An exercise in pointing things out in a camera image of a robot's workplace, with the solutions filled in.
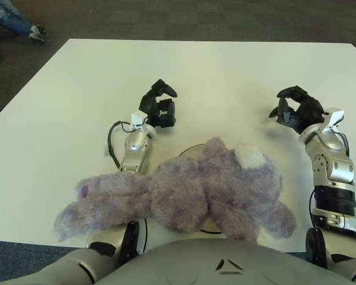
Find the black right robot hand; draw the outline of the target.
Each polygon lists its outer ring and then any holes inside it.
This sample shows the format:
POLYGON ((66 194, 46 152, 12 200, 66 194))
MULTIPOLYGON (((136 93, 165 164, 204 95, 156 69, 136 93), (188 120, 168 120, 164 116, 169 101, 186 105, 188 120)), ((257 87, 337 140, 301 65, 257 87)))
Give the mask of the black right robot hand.
POLYGON ((288 87, 277 94, 278 106, 269 114, 270 118, 276 118, 280 125, 289 127, 301 134, 311 125, 323 123, 325 114, 318 100, 310 96, 299 86, 288 87), (292 99, 299 103, 297 110, 288 105, 287 100, 292 99))

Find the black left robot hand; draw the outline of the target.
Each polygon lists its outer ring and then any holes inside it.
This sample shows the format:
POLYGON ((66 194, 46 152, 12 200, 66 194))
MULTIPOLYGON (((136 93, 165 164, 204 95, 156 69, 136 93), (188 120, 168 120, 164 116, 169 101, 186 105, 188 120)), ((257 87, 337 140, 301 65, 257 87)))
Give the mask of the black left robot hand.
POLYGON ((169 128, 176 123, 175 103, 172 99, 157 101, 157 97, 166 94, 177 97, 176 91, 162 79, 157 80, 141 99, 139 110, 148 115, 147 124, 153 127, 169 128))

